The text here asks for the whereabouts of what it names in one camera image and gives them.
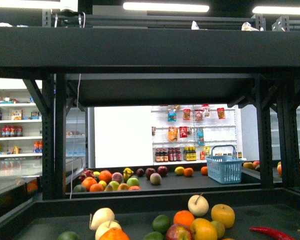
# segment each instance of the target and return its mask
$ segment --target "white shelf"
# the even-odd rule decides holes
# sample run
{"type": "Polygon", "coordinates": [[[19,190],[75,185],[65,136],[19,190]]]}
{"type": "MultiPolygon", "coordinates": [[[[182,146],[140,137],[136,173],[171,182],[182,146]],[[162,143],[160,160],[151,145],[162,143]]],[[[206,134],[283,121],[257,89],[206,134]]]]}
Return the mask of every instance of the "white shelf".
{"type": "Polygon", "coordinates": [[[0,108],[4,107],[14,107],[14,108],[20,108],[20,107],[36,107],[37,105],[35,103],[0,103],[0,108]]]}
{"type": "Polygon", "coordinates": [[[42,139],[42,136],[12,136],[0,137],[0,141],[42,139]]]}
{"type": "Polygon", "coordinates": [[[1,154],[0,158],[40,157],[42,153],[1,154]]]}
{"type": "Polygon", "coordinates": [[[33,120],[0,120],[0,124],[14,124],[14,123],[41,123],[42,119],[33,120]]]}

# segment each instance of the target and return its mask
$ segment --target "red apple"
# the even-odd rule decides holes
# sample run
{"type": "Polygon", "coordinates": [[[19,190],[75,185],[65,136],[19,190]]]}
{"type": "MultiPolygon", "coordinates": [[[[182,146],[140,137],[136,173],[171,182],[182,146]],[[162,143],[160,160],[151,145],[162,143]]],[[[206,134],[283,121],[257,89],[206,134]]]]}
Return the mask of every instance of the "red apple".
{"type": "Polygon", "coordinates": [[[190,228],[183,224],[173,224],[165,234],[166,240],[193,240],[190,228]]]}
{"type": "Polygon", "coordinates": [[[145,174],[145,170],[143,170],[142,168],[139,168],[139,169],[136,171],[136,174],[137,174],[139,177],[142,177],[142,176],[145,174]]]}
{"type": "Polygon", "coordinates": [[[256,168],[256,166],[258,166],[258,165],[260,165],[260,161],[254,161],[254,162],[253,162],[254,168],[256,168]]]}
{"type": "Polygon", "coordinates": [[[155,172],[156,172],[156,170],[154,168],[151,168],[151,167],[147,168],[145,170],[146,179],[150,180],[151,174],[154,174],[155,172]]]}
{"type": "Polygon", "coordinates": [[[164,177],[168,173],[168,168],[166,166],[159,166],[156,172],[160,174],[161,177],[164,177]]]}

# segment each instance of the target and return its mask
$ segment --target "hanging snack bag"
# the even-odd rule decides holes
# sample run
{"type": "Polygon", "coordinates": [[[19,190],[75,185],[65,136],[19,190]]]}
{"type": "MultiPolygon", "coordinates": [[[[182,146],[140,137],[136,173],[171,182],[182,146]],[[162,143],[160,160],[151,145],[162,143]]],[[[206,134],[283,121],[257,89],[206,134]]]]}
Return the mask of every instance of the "hanging snack bag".
{"type": "Polygon", "coordinates": [[[183,120],[190,120],[191,118],[191,109],[186,108],[183,110],[183,120]]]}
{"type": "Polygon", "coordinates": [[[188,137],[188,132],[187,132],[187,127],[186,126],[180,126],[179,127],[179,135],[180,135],[180,138],[187,138],[188,137]]]}
{"type": "Polygon", "coordinates": [[[187,131],[187,134],[188,134],[188,135],[192,135],[192,127],[187,126],[187,127],[186,127],[186,131],[187,131]]]}
{"type": "Polygon", "coordinates": [[[219,119],[226,119],[225,109],[223,107],[217,108],[216,110],[217,110],[219,119]]]}
{"type": "Polygon", "coordinates": [[[169,127],[168,139],[170,142],[176,142],[178,140],[178,129],[175,126],[169,127]]]}
{"type": "Polygon", "coordinates": [[[168,122],[176,122],[177,114],[175,109],[168,110],[168,122]]]}
{"type": "Polygon", "coordinates": [[[203,104],[203,117],[204,118],[210,118],[210,106],[209,104],[203,104]]]}
{"type": "Polygon", "coordinates": [[[196,138],[197,138],[197,143],[200,146],[205,145],[204,129],[202,127],[196,129],[196,138]]]}
{"type": "Polygon", "coordinates": [[[202,109],[194,110],[194,120],[202,121],[204,119],[204,111],[202,109]]]}

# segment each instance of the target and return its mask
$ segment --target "black tray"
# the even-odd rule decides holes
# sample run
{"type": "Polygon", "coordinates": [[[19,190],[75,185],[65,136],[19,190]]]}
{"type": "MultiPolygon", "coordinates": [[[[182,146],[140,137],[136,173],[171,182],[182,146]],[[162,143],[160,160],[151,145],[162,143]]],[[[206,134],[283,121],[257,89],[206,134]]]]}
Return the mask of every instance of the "black tray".
{"type": "MultiPolygon", "coordinates": [[[[51,240],[64,231],[75,231],[81,239],[93,240],[89,230],[89,214],[102,207],[111,208],[122,229],[131,240],[141,240],[151,232],[152,220],[159,214],[171,220],[179,210],[187,209],[193,194],[157,194],[143,196],[99,197],[37,201],[10,216],[0,224],[0,240],[51,240]]],[[[215,191],[204,194],[210,209],[218,203],[233,207],[235,224],[224,237],[236,240],[271,239],[261,233],[250,232],[249,227],[265,226],[284,231],[300,239],[300,193],[275,189],[215,191]]],[[[211,220],[210,212],[204,218],[211,220]]]]}

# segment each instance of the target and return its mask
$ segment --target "white panel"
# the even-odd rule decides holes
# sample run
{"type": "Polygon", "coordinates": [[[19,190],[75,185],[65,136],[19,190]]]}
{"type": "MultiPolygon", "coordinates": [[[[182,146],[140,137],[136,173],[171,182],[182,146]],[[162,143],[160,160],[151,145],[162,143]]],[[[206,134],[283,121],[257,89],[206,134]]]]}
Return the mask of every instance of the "white panel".
{"type": "Polygon", "coordinates": [[[95,107],[95,167],[153,164],[151,107],[95,107]]]}

